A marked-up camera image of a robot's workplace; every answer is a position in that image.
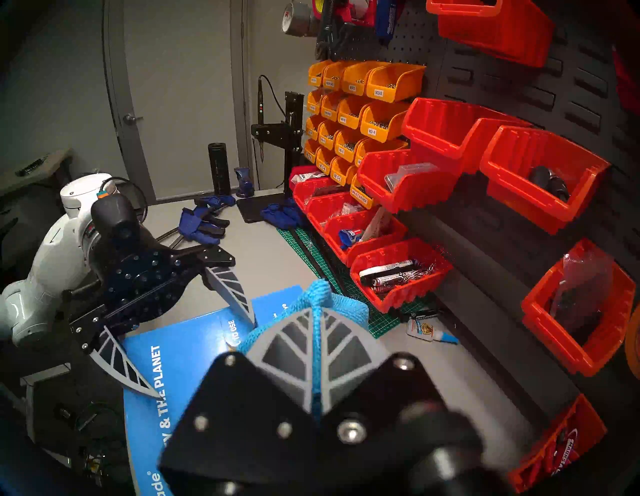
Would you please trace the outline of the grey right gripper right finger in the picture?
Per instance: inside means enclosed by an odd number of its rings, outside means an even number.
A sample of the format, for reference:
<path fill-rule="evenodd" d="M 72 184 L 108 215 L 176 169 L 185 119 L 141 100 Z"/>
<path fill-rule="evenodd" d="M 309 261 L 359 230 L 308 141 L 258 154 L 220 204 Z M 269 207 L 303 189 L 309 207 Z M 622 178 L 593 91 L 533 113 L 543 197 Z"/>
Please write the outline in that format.
<path fill-rule="evenodd" d="M 419 359 L 332 310 L 321 329 L 319 495 L 482 495 L 481 437 Z"/>

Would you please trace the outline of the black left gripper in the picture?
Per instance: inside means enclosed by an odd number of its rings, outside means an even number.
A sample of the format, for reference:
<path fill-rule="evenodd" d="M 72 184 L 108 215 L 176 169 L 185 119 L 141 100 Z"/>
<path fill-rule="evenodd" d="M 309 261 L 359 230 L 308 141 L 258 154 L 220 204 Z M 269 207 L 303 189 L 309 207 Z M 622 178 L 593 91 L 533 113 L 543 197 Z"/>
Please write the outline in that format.
<path fill-rule="evenodd" d="M 158 391 L 113 334 L 118 337 L 167 313 L 196 277 L 202 277 L 236 317 L 255 327 L 252 301 L 233 270 L 235 265 L 230 253 L 206 245 L 184 249 L 158 245 L 99 264 L 95 281 L 69 290 L 69 302 L 79 304 L 69 315 L 69 327 L 82 351 L 91 351 L 95 364 L 124 389 L 159 400 Z"/>

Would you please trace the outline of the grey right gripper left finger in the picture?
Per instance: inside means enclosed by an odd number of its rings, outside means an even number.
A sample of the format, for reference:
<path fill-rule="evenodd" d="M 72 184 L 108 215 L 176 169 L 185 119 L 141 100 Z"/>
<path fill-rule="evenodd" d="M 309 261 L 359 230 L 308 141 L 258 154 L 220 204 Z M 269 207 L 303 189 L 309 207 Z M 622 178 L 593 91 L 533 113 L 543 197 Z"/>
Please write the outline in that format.
<path fill-rule="evenodd" d="M 274 323 L 247 352 L 220 354 L 159 461 L 173 495 L 238 494 L 306 476 L 316 454 L 309 311 Z"/>

